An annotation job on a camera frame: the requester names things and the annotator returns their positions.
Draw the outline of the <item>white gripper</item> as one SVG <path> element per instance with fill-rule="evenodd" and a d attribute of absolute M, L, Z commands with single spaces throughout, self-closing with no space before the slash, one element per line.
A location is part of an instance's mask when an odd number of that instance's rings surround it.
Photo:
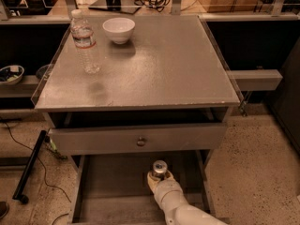
<path fill-rule="evenodd" d="M 159 208 L 164 212 L 169 212 L 185 204 L 186 198 L 179 183 L 173 180 L 174 177 L 170 171 L 166 171 L 165 178 L 167 180 L 161 181 L 159 177 L 155 177 L 149 172 L 147 174 L 147 183 L 154 193 L 154 198 Z"/>

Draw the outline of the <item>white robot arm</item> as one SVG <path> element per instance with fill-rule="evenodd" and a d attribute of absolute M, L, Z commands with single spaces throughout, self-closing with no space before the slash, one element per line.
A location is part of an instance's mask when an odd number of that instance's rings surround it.
<path fill-rule="evenodd" d="M 172 176 L 161 180 L 149 172 L 147 182 L 154 194 L 155 201 L 164 212 L 167 225 L 227 225 L 203 210 L 190 205 L 184 196 L 183 189 Z"/>

